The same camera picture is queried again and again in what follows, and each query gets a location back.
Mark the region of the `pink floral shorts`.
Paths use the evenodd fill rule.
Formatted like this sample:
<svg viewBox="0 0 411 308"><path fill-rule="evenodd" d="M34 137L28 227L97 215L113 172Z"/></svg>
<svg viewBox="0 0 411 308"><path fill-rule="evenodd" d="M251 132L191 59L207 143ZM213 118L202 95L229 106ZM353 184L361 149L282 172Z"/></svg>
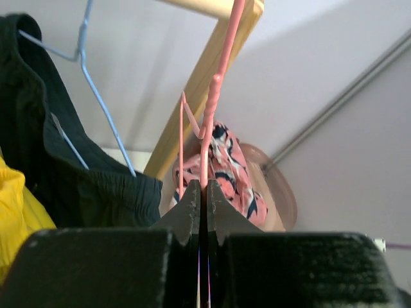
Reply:
<svg viewBox="0 0 411 308"><path fill-rule="evenodd" d="M183 167L176 160L172 169L175 191L169 209L180 201L179 174L183 174L183 188L190 181L200 179L200 150L202 141L195 138L183 145ZM216 180L225 199L257 227L262 227L269 209L262 195L252 187L249 168L235 134L223 123L214 123L208 149L208 178Z"/></svg>

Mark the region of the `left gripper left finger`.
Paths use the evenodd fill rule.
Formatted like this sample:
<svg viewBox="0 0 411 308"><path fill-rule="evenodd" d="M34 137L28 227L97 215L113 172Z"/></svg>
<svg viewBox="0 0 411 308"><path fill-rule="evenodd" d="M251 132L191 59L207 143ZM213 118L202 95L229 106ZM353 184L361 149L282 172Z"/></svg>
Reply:
<svg viewBox="0 0 411 308"><path fill-rule="evenodd" d="M200 186L150 228L59 228L23 243L2 307L196 307Z"/></svg>

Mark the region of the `yellow shorts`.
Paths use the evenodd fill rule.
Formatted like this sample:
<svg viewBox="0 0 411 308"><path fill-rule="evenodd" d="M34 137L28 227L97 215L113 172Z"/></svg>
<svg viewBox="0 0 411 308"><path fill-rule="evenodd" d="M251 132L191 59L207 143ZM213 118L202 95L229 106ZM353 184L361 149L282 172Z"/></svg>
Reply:
<svg viewBox="0 0 411 308"><path fill-rule="evenodd" d="M55 228L44 206L25 185L25 176L1 159L1 282L20 247L32 233Z"/></svg>

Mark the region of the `dark navy shorts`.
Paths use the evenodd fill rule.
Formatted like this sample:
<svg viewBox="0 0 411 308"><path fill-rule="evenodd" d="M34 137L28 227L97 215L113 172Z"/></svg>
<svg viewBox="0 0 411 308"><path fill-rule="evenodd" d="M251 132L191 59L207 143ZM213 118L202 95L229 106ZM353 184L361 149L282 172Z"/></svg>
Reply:
<svg viewBox="0 0 411 308"><path fill-rule="evenodd" d="M149 227L162 182L131 173L85 133L41 38L25 13L1 18L1 151L58 227Z"/></svg>

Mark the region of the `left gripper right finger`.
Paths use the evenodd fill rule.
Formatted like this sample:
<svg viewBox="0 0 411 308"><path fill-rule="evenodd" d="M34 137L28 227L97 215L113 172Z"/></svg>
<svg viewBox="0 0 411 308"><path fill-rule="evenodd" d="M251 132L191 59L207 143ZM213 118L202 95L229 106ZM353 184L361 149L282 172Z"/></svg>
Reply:
<svg viewBox="0 0 411 308"><path fill-rule="evenodd" d="M212 307L409 307L380 249L356 232L263 232L207 185Z"/></svg>

